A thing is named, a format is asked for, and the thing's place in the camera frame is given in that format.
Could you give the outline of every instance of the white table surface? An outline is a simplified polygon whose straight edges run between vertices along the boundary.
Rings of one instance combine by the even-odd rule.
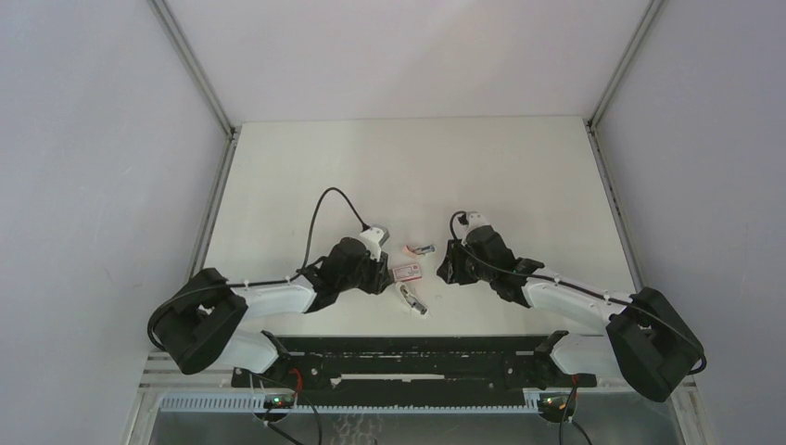
[[[411,282],[429,308],[412,314],[391,286],[359,290],[308,315],[247,326],[276,335],[491,336],[588,333],[579,324],[501,300],[488,287],[447,286],[435,275],[456,210],[489,218],[516,256],[563,277],[633,290],[584,124],[578,117],[247,123],[233,159],[206,267],[232,281],[276,279],[302,263],[311,213],[331,185],[368,223],[390,231],[389,265],[406,244],[435,243]],[[360,226],[339,195],[320,210],[311,259]]]

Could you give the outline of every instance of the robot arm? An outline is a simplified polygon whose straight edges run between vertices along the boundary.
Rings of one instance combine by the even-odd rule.
[[[559,331],[541,345],[541,355],[548,354],[563,373],[622,376],[645,397],[664,401],[686,375],[704,368],[698,338],[657,290],[645,287],[631,295],[565,279],[539,261],[516,258],[483,215],[453,216],[459,216],[463,235],[454,234],[437,270],[446,283],[485,281],[502,299],[559,313],[598,333]],[[700,369],[692,371],[700,360]]]
[[[227,285],[218,271],[204,269],[153,312],[148,334],[155,334],[183,374],[201,372],[215,362],[262,373],[285,351],[272,336],[238,326],[276,313],[316,312],[353,288],[382,293],[393,283],[382,251],[387,238],[387,229],[380,226],[343,238],[291,281]]]

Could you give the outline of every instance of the metal part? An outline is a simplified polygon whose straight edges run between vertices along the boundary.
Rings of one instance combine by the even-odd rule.
[[[133,418],[130,434],[127,437],[127,445],[147,445],[153,437],[153,426],[156,423],[156,416],[158,415],[158,407],[161,404],[164,396],[161,393],[147,393],[140,394],[138,407],[136,408],[136,416]]]
[[[679,429],[687,445],[715,445],[701,395],[696,388],[679,388],[671,398]]]
[[[510,342],[512,339],[509,337],[494,337],[499,338],[502,343]],[[467,346],[469,348],[480,348],[479,341],[481,337],[476,337],[473,340],[470,340],[470,337],[466,338],[465,340]],[[523,337],[525,341],[523,346],[527,348],[534,348],[537,346],[537,342],[541,341],[543,337],[535,339],[535,341],[530,342],[527,340],[527,337]],[[287,346],[289,348],[294,348],[296,346],[302,346],[305,343],[310,343],[313,340],[313,337],[290,337],[286,338]],[[331,350],[349,350],[349,351],[358,351],[359,346],[365,343],[365,339],[362,337],[348,339],[344,338],[330,338],[330,337],[323,337],[322,340],[325,341],[328,348]],[[399,344],[395,344],[394,346],[399,347],[404,342],[411,342],[411,338],[391,338],[391,340],[396,340]],[[444,350],[452,350],[454,349],[455,344],[453,342],[447,342],[443,348]],[[162,351],[153,351],[150,352],[150,355],[147,357],[147,364],[145,366],[145,370],[142,374],[142,379],[139,383],[139,392],[160,392],[160,393],[167,393],[167,394],[184,394],[184,393],[215,393],[215,394],[249,394],[248,388],[233,388],[231,386],[231,381],[233,379],[234,368],[229,365],[224,364],[213,364],[205,371],[202,371],[199,374],[195,375],[183,375],[177,367],[177,364],[174,360],[170,357],[170,355],[166,352]],[[564,388],[570,390],[572,384],[565,384],[560,386],[559,388]],[[695,389],[696,385],[693,382],[692,377],[686,378],[681,385],[681,388]],[[286,392],[286,389],[283,388],[273,388],[270,385],[265,387],[265,392],[267,393],[283,393]],[[527,393],[541,393],[541,392],[554,392],[554,389],[549,389],[548,391],[541,390],[535,387],[527,387],[523,388],[525,394]],[[621,378],[598,378],[597,386],[594,388],[582,388],[582,393],[617,393],[617,392],[635,392],[633,388],[628,385],[628,383]]]
[[[630,277],[633,279],[633,286],[637,291],[644,287],[644,276],[641,273],[641,267],[637,260],[636,251],[633,244],[630,242],[630,235],[628,230],[627,218],[622,211],[619,198],[615,194],[615,183],[606,161],[601,151],[601,146],[598,144],[596,132],[587,125],[587,137],[589,144],[592,147],[592,156],[595,157],[595,164],[598,166],[598,173],[601,175],[601,182],[603,183],[603,191],[606,193],[606,199],[609,201],[609,207],[612,210],[612,218],[614,218],[616,231],[619,234],[619,241],[622,244],[622,251],[625,255],[625,261],[628,263],[628,270]]]
[[[122,445],[129,445],[131,443],[131,438],[133,436],[133,432],[136,429],[136,420],[139,417],[139,409],[142,407],[142,399],[145,397],[145,393],[143,392],[136,392],[136,397],[133,398],[133,405],[131,407],[131,413],[126,420],[125,428],[123,429],[122,439],[120,439],[120,444]]]
[[[644,38],[649,34],[655,20],[658,18],[665,4],[666,0],[650,0],[650,4],[644,10],[644,14],[641,16],[639,25],[636,27],[636,31],[633,32],[633,36],[630,38],[630,42],[628,42],[628,46],[626,46],[619,63],[617,63],[615,71],[612,74],[612,78],[609,80],[609,83],[603,90],[601,100],[598,101],[598,105],[595,107],[595,110],[592,112],[592,116],[589,118],[589,127],[593,131],[598,128],[598,124],[603,119],[603,115],[605,114],[609,103],[617,92],[617,89],[619,88],[622,80],[625,78],[625,75],[628,74],[631,62],[639,52],[641,44],[644,42]]]
[[[525,438],[526,443],[556,444],[554,425],[549,425],[532,412],[494,413],[498,410],[474,410],[472,407],[450,411],[405,411],[405,407],[399,407],[398,413],[391,413],[388,410],[378,412],[376,407],[359,406],[357,409],[347,408],[334,413],[332,407],[327,408],[328,411],[323,412],[322,407],[317,405],[325,444],[514,444],[523,443],[522,438]],[[596,444],[631,441],[640,445],[690,444],[679,434],[671,405],[639,400],[633,394],[599,396],[582,393],[579,396],[578,416],[579,422]],[[285,431],[292,432],[295,438],[307,444],[317,443],[313,413],[295,412],[284,422],[282,426]],[[566,429],[565,434],[565,443],[584,443],[579,440],[579,434],[572,426]],[[206,438],[213,439],[211,443],[288,443],[269,428],[264,428],[258,418],[249,412],[159,411],[153,443],[201,444],[205,443]]]
[[[199,93],[202,94],[202,97],[207,102],[216,121],[227,136],[232,136],[232,123],[229,121],[215,90],[213,90],[213,87],[210,85],[208,76],[205,74],[205,70],[194,54],[194,50],[185,38],[183,29],[172,14],[168,2],[166,0],[147,0],[147,3],[150,5],[150,8],[153,9],[153,13],[156,14],[158,22],[170,38],[170,42],[175,52],[183,62],[185,70],[188,71],[188,75],[191,76],[194,86],[199,90]]]
[[[278,337],[289,351],[285,370],[262,373],[301,388],[314,403],[330,406],[508,406],[523,388],[570,388],[570,375],[530,371],[550,361],[533,351],[544,336],[520,337]],[[235,375],[235,388],[261,388],[256,375]],[[582,388],[595,386],[594,376]]]
[[[205,393],[179,393],[170,394],[163,398],[160,410],[163,413],[264,413],[265,396],[270,397],[271,392],[245,394],[205,394]],[[423,407],[423,406],[324,406],[316,405],[320,414],[329,413],[537,413],[537,405],[526,402],[511,406],[464,406],[464,407]],[[299,405],[291,409],[271,409],[271,413],[305,413],[311,414],[311,407]]]
[[[213,229],[216,226],[219,208],[221,207],[222,203],[223,191],[226,188],[226,182],[229,179],[229,168],[232,165],[232,159],[235,158],[237,141],[239,139],[240,129],[235,130],[231,138],[227,138],[222,158],[218,165],[218,170],[216,171],[216,177],[213,180],[213,187],[210,189],[208,206],[205,209],[205,215],[202,218],[202,224],[199,226],[199,236],[196,238],[194,251],[191,254],[191,267],[188,270],[188,276],[186,276],[185,281],[188,281],[205,266],[205,258],[208,256],[210,238],[212,237]]]
[[[412,292],[412,290],[407,286],[406,283],[398,283],[396,284],[396,287],[399,289],[399,293],[401,294],[402,297],[404,297],[404,301],[406,301],[410,309],[415,310],[421,315],[425,315],[428,312],[426,306],[424,306],[423,303],[420,302],[420,300],[417,298],[417,295],[415,295],[415,293]]]

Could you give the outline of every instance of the white wall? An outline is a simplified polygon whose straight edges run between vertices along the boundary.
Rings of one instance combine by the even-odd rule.
[[[233,120],[589,118],[647,0],[170,0]]]
[[[784,17],[780,0],[669,2],[600,134],[646,279],[707,349],[724,444],[782,443]]]
[[[223,135],[144,0],[0,30],[0,442],[117,443]]]

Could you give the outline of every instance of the metal frame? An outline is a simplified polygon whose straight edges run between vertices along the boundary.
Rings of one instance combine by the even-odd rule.
[[[537,351],[549,338],[277,337],[279,361],[261,375],[291,388],[300,385],[318,405],[485,411],[521,405],[526,388],[572,387],[571,375],[539,366],[548,353]],[[263,388],[261,383],[235,369],[234,388]],[[577,383],[582,390],[595,388],[597,379],[583,375]]]
[[[601,99],[598,101],[598,105],[595,107],[595,110],[592,112],[592,116],[589,118],[589,129],[593,133],[598,128],[598,124],[601,123],[603,115],[606,113],[606,109],[608,108],[609,103],[611,103],[611,100],[614,98],[614,95],[622,83],[622,80],[625,78],[625,75],[628,74],[628,70],[630,69],[634,58],[641,49],[641,44],[643,44],[644,38],[649,35],[650,30],[653,28],[657,18],[660,17],[663,7],[667,2],[668,0],[650,0],[650,4],[647,5],[647,8],[644,10],[644,15],[641,16],[641,20],[639,20],[639,25],[636,27],[636,31],[634,31],[633,35],[630,37],[628,46],[625,47],[625,51],[623,52],[622,57],[619,59],[614,72],[612,73],[612,78],[609,79],[609,83],[606,84],[606,88],[603,90]]]
[[[216,226],[216,219],[219,214],[219,207],[223,199],[223,190],[229,179],[229,171],[232,168],[232,160],[235,158],[237,141],[240,139],[240,131],[235,130],[231,137],[228,137],[224,144],[223,154],[219,162],[219,169],[213,179],[213,187],[210,189],[208,206],[205,208],[205,215],[202,217],[202,224],[199,226],[199,235],[194,245],[194,252],[191,254],[190,267],[184,283],[199,272],[205,265],[205,258],[208,256],[210,239],[213,229]]]
[[[194,86],[205,99],[205,102],[207,102],[210,111],[212,111],[216,121],[222,127],[223,132],[227,136],[232,136],[234,130],[232,123],[229,121],[229,117],[226,115],[221,101],[213,90],[208,80],[208,76],[202,68],[202,64],[199,63],[197,56],[194,54],[194,50],[185,38],[183,29],[172,14],[167,0],[147,0],[147,3],[150,5],[150,8],[153,9],[153,13],[156,15],[158,23],[161,24],[161,28],[167,33],[167,37],[170,38],[170,42],[177,56],[183,62],[183,66],[185,70],[188,71],[188,75],[191,76]]]
[[[239,129],[233,128],[221,101],[213,90],[207,75],[194,54],[193,49],[187,42],[183,30],[177,23],[171,12],[171,8],[166,0],[147,0],[151,9],[157,16],[162,28],[171,40],[172,46],[178,57],[184,63],[185,69],[194,82],[195,87],[203,95],[206,103],[216,118],[216,121],[227,134],[227,143],[224,147],[222,160],[216,177],[213,181],[212,192],[210,194],[208,207],[199,231],[199,238],[196,241],[194,253],[191,258],[190,274],[202,268],[207,255],[209,241],[212,236],[213,227],[218,216],[221,205],[222,195],[226,186],[232,160],[235,154],[236,145],[239,137]],[[628,42],[628,46],[620,58],[612,78],[606,85],[598,105],[594,109],[591,118],[587,121],[587,132],[592,153],[602,179],[603,189],[609,201],[615,226],[620,236],[623,251],[628,262],[628,268],[633,277],[634,284],[640,289],[645,280],[641,274],[639,263],[637,262],[636,252],[630,242],[628,235],[628,224],[624,217],[624,212],[620,208],[620,203],[615,195],[615,187],[612,175],[608,171],[603,157],[602,148],[596,139],[596,130],[601,122],[605,111],[611,100],[624,80],[628,70],[638,54],[641,44],[651,31],[656,19],[660,16],[663,6],[667,0],[651,0],[647,6],[640,23]],[[190,412],[231,412],[232,410],[258,410],[259,402],[255,397],[273,394],[283,394],[283,388],[257,389],[256,393],[249,388],[232,388],[231,382],[234,376],[233,368],[229,366],[213,365],[203,373],[198,375],[183,375],[171,357],[165,352],[151,352],[147,359],[136,397],[133,401],[132,411],[129,421],[125,427],[122,443],[133,445],[147,445],[151,440],[153,426],[158,412],[163,409],[166,411],[190,411]],[[523,400],[525,405],[513,407],[517,412],[532,413],[530,402],[543,392],[537,388],[524,388]],[[598,379],[596,388],[582,388],[582,392],[593,393],[618,393],[633,392],[633,389],[622,380]],[[673,404],[677,413],[679,428],[687,445],[714,445],[701,397],[695,386],[692,377],[683,381],[682,386],[675,390],[670,402]],[[402,412],[432,413],[439,412],[439,409],[427,410],[419,408],[398,408]],[[331,413],[328,407],[321,407],[321,412]]]

